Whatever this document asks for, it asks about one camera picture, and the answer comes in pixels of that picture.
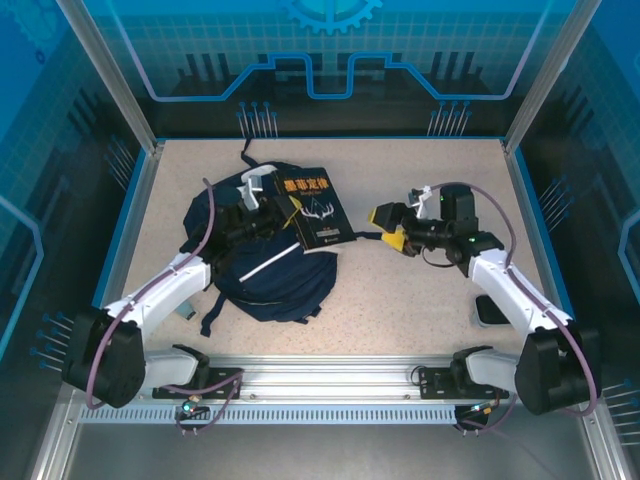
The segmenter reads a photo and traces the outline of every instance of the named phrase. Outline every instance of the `enclosure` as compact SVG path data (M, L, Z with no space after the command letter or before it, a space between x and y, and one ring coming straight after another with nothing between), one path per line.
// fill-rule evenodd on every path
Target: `enclosure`
M633 0L1 8L1 478L636 478ZM244 170L248 139L257 161L325 167L356 230L412 188L491 192L514 225L520 270L600 334L595 412L534 417L519 405L500 435L462 437L455 408L477 401L422 400L412 370L478 345L519 353L522 340L471 320L481 290L457 269L371 240L340 253L308 325L256 322L227 303L202 336L212 288L190 298L193 318L176 311L154 332L147 348L181 343L245 370L210 431L181 438L179 403L149 391L87 409L59 371L73 318L167 265L202 177ZM508 243L492 205L477 208Z

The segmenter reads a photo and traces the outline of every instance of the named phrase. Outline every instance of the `beige work surface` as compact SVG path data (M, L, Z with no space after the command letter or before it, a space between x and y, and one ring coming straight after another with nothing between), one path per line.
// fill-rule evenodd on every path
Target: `beige work surface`
M166 142L125 292L135 290L175 256L186 234L182 219L192 198L246 168L239 140ZM531 281L540 281L498 140L256 140L248 152L258 161L284 160L327 169L355 230L369 211L406 201L410 188L465 181L488 190L503 205L518 236L515 261ZM500 216L476 195L481 228L505 245ZM443 256L432 254L433 261ZM215 288L191 299L198 315L187 321L172 314L154 332L148 348L182 343L208 354L397 354L453 353L490 344L517 351L511 327L483 329L470 321L480 293L457 268L438 269L404 257L382 242L359 240L338 257L338 279L308 325L258 322L227 302L210 338L199 334L202 315L217 297Z

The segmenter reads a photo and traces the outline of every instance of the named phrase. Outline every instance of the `backpack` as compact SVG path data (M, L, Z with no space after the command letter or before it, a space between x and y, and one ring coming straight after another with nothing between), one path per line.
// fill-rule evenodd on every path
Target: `backpack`
M249 169L226 178L214 185L239 187L242 174L259 166L246 155L250 140L245 144L241 158ZM279 170L300 168L285 162L267 162ZM273 193L269 177L263 177L265 193ZM207 191L191 202L183 225L187 235L209 217ZM337 254L317 252L305 255L292 225L276 232L271 238L257 239L236 248L233 260L226 272L217 276L213 284L220 295L213 307L202 319L200 333L211 336L211 324L229 300L258 321L308 323L308 317L320 312L320 303L327 297L336 282Z

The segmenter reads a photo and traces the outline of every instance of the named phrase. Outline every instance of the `glass panel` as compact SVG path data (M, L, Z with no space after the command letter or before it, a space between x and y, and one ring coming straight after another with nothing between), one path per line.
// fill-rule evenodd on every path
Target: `glass panel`
M54 2L1 8L0 476L17 479L60 385L69 324L43 316L90 305L140 146Z
M601 332L604 386L640 380L639 21L635 1L602 2L521 146L575 317ZM605 392L624 443L631 393Z
M503 135L573 0L90 0L159 136Z

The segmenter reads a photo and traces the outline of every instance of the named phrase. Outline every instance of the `book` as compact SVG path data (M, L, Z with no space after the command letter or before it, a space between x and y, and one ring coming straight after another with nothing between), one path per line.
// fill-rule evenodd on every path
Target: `book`
M347 214L324 168L276 170L272 173L280 195L301 203L292 219L305 253L332 251L356 239Z

